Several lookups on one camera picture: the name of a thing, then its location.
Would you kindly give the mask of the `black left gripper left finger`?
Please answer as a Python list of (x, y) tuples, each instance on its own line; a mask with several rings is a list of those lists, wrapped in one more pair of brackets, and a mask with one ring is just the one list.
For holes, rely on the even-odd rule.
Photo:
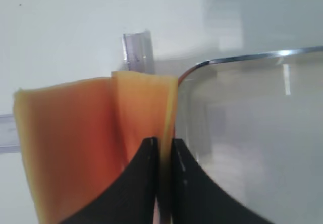
[(62, 223), (153, 223), (158, 169), (158, 141), (145, 138), (119, 177)]

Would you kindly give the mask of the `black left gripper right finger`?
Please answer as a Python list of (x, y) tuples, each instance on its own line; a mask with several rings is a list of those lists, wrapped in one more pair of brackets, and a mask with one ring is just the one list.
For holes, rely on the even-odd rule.
[(182, 139), (172, 140), (173, 223), (266, 223), (220, 188), (201, 168)]

